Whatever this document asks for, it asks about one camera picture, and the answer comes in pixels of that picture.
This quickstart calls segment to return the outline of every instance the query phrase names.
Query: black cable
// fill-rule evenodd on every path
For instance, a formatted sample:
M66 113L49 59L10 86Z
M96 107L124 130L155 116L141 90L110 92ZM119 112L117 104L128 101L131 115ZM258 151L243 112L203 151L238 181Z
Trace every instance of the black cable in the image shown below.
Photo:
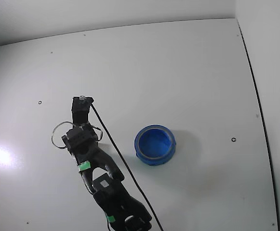
M110 229L110 222L107 220L107 229L109 230L109 231L111 231L111 229Z
M145 201L147 202L147 204L148 204L150 210L152 211L152 213L153 213L153 215L154 215L154 217L155 217L155 219L156 219L156 222L158 223L158 226L159 226L160 230L163 231L163 228L162 228L162 226L161 226L161 224L160 224L160 222L159 222L159 219L158 219L158 217L157 217L157 215L156 215L156 213L155 213L153 207L151 206L151 204L150 204L148 198L146 197L145 193L143 192L143 190L142 190L141 187L139 186L138 182L136 181L136 179L135 179L133 173L131 172L131 170L130 170L128 164L127 164L127 162L125 161L124 157L123 157L122 154L120 153L119 148L116 146L116 144L115 144L114 140L112 139L112 137L111 137L109 131L107 130L105 124L102 122L102 120L101 120L101 118L100 118L100 116L99 116L97 110L95 109L95 107L93 106L93 104L91 104L91 106L92 106L92 109L93 109L93 111L95 112L95 114L96 114L96 116L97 116L99 122L101 123L102 127L103 127L104 130L106 131L107 136L108 136L109 139L111 140L111 143L113 144L113 146L114 146L114 148L116 149L117 153L120 155L120 158L121 158L122 161L124 162L124 164L125 164L125 166L126 166L128 172L129 172L130 176L132 177L132 179L133 179L133 181L134 181L136 187L138 188L138 190L140 191L140 193L143 195Z

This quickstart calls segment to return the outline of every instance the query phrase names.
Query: white table surface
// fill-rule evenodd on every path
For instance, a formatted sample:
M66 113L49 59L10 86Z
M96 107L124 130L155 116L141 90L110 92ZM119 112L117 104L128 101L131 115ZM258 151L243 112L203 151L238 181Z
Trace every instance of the white table surface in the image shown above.
M72 97L79 95L94 97L166 231L278 229L245 49L236 20L220 19L0 47L0 231L107 229L74 160L50 141L52 129L71 120ZM93 112L90 122L100 126ZM133 146L138 131L151 124L168 127L177 142L172 160L158 167L143 164ZM58 144L69 128L57 131ZM100 147L144 203L107 136Z

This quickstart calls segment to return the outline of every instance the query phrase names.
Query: robotic arm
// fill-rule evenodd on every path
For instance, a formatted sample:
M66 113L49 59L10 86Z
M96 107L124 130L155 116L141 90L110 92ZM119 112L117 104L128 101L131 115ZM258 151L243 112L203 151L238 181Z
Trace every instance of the robotic arm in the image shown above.
M98 147L96 127L88 122L92 103L91 97L73 98L73 128L62 137L63 142L75 157L79 173L111 227L116 231L148 231L151 229L151 215L141 202L128 194L121 183L123 173L111 156ZM93 179L93 171L98 167L108 174Z

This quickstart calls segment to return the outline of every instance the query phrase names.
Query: blue bowl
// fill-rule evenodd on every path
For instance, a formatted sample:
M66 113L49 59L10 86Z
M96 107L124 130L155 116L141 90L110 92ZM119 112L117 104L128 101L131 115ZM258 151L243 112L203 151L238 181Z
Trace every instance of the blue bowl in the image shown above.
M162 165L175 153L173 133L164 126L150 125L143 128L134 140L136 156L148 165Z

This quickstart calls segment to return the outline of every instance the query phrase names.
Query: white wall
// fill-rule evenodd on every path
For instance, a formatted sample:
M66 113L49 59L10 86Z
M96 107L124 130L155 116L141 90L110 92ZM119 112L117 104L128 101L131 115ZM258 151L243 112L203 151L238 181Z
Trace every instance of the white wall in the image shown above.
M0 0L0 45L96 28L234 16L235 0Z
M262 103L280 209L280 0L238 0L236 14Z

